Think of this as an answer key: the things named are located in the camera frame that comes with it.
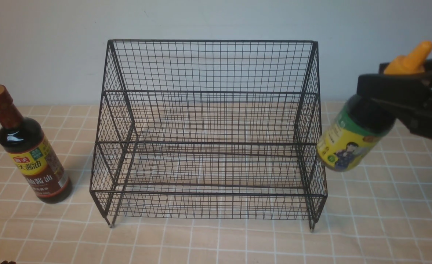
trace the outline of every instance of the orange nozzle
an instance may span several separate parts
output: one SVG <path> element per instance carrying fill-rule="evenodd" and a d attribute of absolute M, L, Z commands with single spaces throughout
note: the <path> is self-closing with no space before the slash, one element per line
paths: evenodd
<path fill-rule="evenodd" d="M 422 41 L 407 56 L 395 58 L 384 70 L 388 75 L 410 75 L 424 72 L 423 63 L 432 50 L 431 41 Z"/>

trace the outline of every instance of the soy sauce bottle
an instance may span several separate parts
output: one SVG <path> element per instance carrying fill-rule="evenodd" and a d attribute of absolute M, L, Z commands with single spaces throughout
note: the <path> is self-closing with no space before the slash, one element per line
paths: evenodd
<path fill-rule="evenodd" d="M 432 50 L 432 42 L 423 41 L 407 56 L 395 58 L 384 74 L 411 75 L 423 73 L 423 63 Z M 325 167 L 346 172 L 392 129 L 395 117 L 375 102 L 353 95 L 317 142 L 317 155 Z"/>
<path fill-rule="evenodd" d="M 67 198 L 73 186 L 58 156 L 40 124 L 21 115 L 4 85 L 0 85 L 0 123 L 0 144 L 38 199 L 55 204 Z"/>

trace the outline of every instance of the bottle label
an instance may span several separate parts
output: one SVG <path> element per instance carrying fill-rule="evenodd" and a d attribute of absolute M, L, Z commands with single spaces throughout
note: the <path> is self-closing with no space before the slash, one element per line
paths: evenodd
<path fill-rule="evenodd" d="M 37 197 L 53 197 L 69 184 L 69 177 L 46 137 L 27 152 L 8 154 Z"/>
<path fill-rule="evenodd" d="M 343 172 L 357 166 L 363 157 L 385 136 L 363 129 L 350 119 L 346 107 L 317 143 L 317 153 L 323 162 L 336 171 Z"/>

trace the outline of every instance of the black clamp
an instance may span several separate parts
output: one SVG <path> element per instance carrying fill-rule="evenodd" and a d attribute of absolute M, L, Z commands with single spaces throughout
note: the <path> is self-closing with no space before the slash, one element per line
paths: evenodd
<path fill-rule="evenodd" d="M 360 75 L 356 93 L 392 113 L 413 134 L 432 139 L 432 59 L 423 74 L 384 75 L 387 65 L 379 66 L 379 74 Z"/>

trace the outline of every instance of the metal wire shelf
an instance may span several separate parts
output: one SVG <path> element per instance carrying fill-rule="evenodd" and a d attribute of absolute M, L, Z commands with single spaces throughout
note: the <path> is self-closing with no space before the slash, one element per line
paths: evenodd
<path fill-rule="evenodd" d="M 320 124 L 317 42 L 109 40 L 90 193 L 110 227 L 136 216 L 313 230 L 327 199 Z"/>

